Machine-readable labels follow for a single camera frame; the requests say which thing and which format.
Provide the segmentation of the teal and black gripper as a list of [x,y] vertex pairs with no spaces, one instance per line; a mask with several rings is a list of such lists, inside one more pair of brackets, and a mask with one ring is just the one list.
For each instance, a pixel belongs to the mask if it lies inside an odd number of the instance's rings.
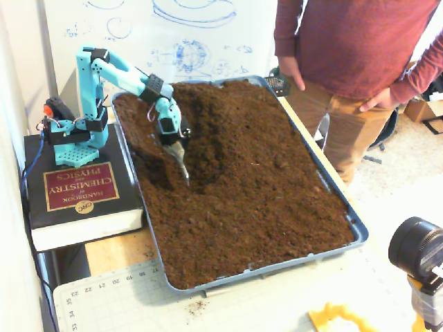
[[191,128],[188,120],[184,118],[178,106],[160,107],[156,106],[158,112],[157,135],[162,148],[179,165],[186,185],[190,185],[190,176],[184,164],[185,149],[179,140],[188,139]]

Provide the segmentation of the person's right hand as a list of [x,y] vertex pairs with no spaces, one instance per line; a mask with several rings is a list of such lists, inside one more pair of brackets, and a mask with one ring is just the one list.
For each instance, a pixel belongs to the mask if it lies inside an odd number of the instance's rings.
[[300,91],[305,90],[305,83],[294,56],[278,56],[278,65],[282,75],[288,80],[291,79]]

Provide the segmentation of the person's left hand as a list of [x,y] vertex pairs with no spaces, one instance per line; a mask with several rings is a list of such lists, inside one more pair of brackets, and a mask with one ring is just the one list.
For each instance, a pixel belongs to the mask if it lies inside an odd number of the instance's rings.
[[399,105],[398,99],[392,94],[391,88],[388,87],[373,98],[369,99],[367,102],[359,107],[360,112],[366,112],[373,108],[383,108],[383,109],[394,109]]

